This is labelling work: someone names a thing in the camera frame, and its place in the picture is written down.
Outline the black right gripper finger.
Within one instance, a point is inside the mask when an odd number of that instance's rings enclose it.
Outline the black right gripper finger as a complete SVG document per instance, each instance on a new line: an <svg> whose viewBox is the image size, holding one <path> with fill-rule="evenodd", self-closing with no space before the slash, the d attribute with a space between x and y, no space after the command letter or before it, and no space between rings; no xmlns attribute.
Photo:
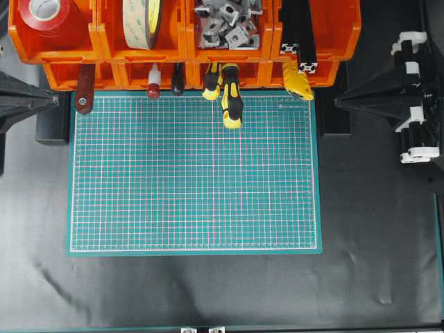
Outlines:
<svg viewBox="0 0 444 333"><path fill-rule="evenodd" d="M417 73L386 72L335 98L336 107L382 117L394 129L422 107Z"/></svg>

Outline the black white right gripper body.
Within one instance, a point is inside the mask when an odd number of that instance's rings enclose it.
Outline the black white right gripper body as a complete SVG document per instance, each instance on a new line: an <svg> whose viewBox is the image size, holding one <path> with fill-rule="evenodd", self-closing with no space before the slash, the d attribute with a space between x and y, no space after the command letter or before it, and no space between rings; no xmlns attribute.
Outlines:
<svg viewBox="0 0 444 333"><path fill-rule="evenodd" d="M426 32L404 31L391 55L402 73L402 94L416 98L407 106L400 134L402 164L410 164L430 185L443 184L443 64Z"/></svg>

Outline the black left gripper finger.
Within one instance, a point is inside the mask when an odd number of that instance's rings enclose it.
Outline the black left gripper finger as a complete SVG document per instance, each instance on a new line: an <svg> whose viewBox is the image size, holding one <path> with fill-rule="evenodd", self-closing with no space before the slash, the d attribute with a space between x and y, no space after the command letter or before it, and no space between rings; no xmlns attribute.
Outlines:
<svg viewBox="0 0 444 333"><path fill-rule="evenodd" d="M1 71L1 133L38 112L58 108L58 94Z"/></svg>

